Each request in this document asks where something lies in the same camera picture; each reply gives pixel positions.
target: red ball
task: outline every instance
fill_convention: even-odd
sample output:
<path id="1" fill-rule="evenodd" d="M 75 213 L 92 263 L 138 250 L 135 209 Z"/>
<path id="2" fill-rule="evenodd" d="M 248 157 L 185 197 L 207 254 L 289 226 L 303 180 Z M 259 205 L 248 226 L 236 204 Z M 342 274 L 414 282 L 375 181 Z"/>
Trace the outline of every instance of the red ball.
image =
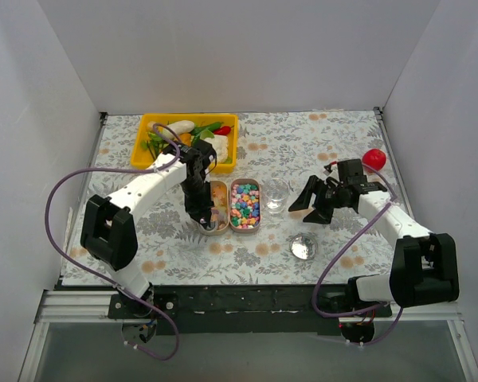
<path id="1" fill-rule="evenodd" d="M 380 149 L 368 150 L 366 154 L 363 155 L 362 162 L 373 169 L 380 171 L 386 164 L 386 154 Z"/>

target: floral pattern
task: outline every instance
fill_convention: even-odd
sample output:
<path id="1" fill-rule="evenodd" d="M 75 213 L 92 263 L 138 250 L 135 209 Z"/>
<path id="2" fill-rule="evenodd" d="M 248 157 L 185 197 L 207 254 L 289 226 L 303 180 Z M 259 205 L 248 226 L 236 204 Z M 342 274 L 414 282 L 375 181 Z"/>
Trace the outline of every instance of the floral pattern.
<path id="1" fill-rule="evenodd" d="M 231 174 L 213 174 L 228 185 L 235 178 L 252 177 L 260 183 L 271 177 L 287 180 L 292 203 L 312 174 L 323 176 L 323 166 L 334 160 L 361 158 L 371 148 L 386 151 L 372 111 L 312 111 L 239 114 L 237 165 Z M 140 116 L 109 116 L 95 165 L 130 168 Z M 382 170 L 400 195 L 390 159 Z M 135 175 L 93 173 L 86 198 L 107 195 Z M 366 220 L 352 210 L 335 211 L 327 226 L 304 224 L 311 210 L 263 214 L 254 235 L 231 230 L 203 236 L 184 211 L 183 194 L 174 187 L 137 224 L 136 256 L 142 272 L 155 285 L 168 284 L 284 284 L 315 283 L 335 253 Z M 84 265 L 105 273 L 102 265 L 80 247 L 84 211 L 79 211 L 69 253 Z M 297 259 L 288 250 L 290 239 L 305 233 L 319 244 L 314 259 Z M 387 272 L 393 249 L 370 230 L 331 270 L 325 282 L 343 283 L 351 276 Z M 91 286 L 101 281 L 72 264 L 65 264 L 63 285 Z"/>

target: red pepper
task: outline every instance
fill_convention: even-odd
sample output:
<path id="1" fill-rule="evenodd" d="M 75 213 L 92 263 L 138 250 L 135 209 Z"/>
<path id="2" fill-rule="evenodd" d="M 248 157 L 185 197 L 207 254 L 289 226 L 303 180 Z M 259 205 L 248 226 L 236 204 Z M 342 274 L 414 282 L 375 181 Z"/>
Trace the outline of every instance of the red pepper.
<path id="1" fill-rule="evenodd" d="M 229 132 L 232 130 L 230 126 L 222 126 L 219 129 L 213 131 L 214 135 L 228 135 Z"/>

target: yellow plastic basket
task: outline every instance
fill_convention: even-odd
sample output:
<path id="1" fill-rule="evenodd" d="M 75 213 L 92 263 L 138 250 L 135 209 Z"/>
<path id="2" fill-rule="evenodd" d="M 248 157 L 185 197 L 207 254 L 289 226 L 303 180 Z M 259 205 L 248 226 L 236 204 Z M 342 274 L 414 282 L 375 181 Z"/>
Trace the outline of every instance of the yellow plastic basket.
<path id="1" fill-rule="evenodd" d="M 232 158 L 232 163 L 218 163 L 216 169 L 213 170 L 215 173 L 231 173 L 236 165 L 237 130 L 239 128 L 237 116 L 233 114 L 145 114 L 140 120 L 135 147 L 133 148 L 133 154 L 131 156 L 131 165 L 137 169 L 144 170 L 153 162 L 151 153 L 148 150 L 142 149 L 140 146 L 143 140 L 149 139 L 147 135 L 147 124 L 149 122 L 169 125 L 184 120 L 194 122 L 197 127 L 214 122 L 223 122 L 223 126 L 230 126 L 232 128 L 227 135 L 229 139 L 229 157 Z"/>

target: gray wall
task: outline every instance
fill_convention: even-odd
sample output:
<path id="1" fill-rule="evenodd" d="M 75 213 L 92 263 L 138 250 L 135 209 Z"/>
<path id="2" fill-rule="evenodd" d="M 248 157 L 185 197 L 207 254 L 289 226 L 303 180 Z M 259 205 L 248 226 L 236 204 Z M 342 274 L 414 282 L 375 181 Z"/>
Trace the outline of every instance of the gray wall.
<path id="1" fill-rule="evenodd" d="M 371 109 L 438 0 L 39 0 L 100 111 Z"/>
<path id="2" fill-rule="evenodd" d="M 440 3 L 386 122 L 416 217 L 456 240 L 460 308 L 478 361 L 478 0 Z"/>
<path id="3" fill-rule="evenodd" d="M 35 0 L 0 0 L 0 381 L 16 380 L 43 288 L 60 256 L 45 238 L 51 187 L 84 166 L 98 114 Z M 64 240 L 79 181 L 53 209 Z"/>

